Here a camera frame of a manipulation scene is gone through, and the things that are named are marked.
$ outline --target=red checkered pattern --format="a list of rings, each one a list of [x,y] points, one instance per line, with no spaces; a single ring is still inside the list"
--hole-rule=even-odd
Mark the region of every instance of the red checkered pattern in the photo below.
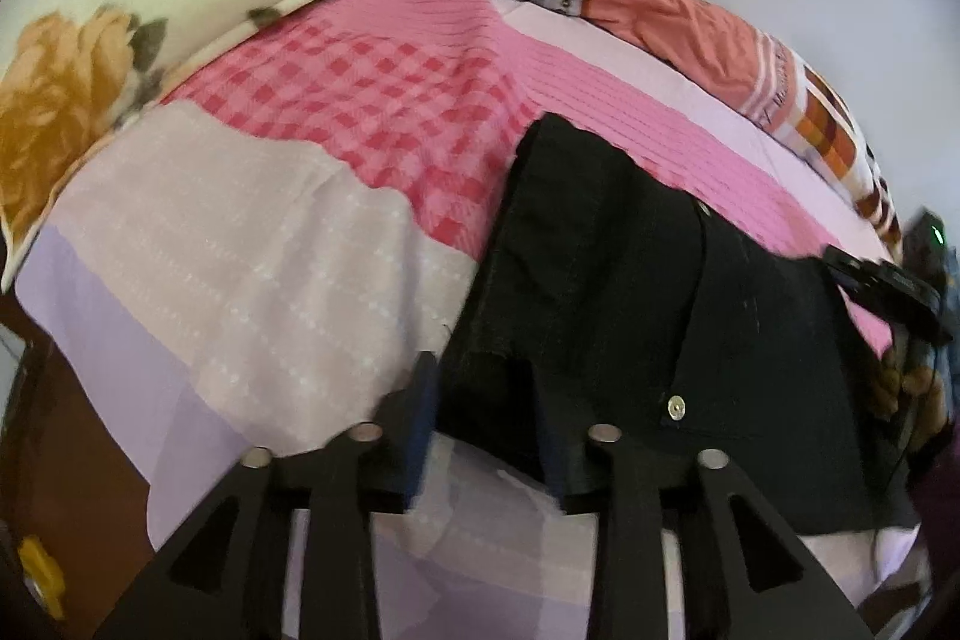
[[[368,186],[406,194],[427,234],[473,258],[512,150],[544,110],[602,135],[774,252],[835,242],[779,182],[699,125],[521,34],[489,0],[324,1],[173,97],[253,135],[320,143]]]

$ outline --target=folded black clothing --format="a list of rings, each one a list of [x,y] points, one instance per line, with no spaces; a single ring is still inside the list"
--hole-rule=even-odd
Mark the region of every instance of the folded black clothing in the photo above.
[[[441,431],[541,480],[533,373],[651,448],[721,448],[800,534],[912,527],[858,404],[877,359],[819,259],[764,250],[547,114],[443,354]]]

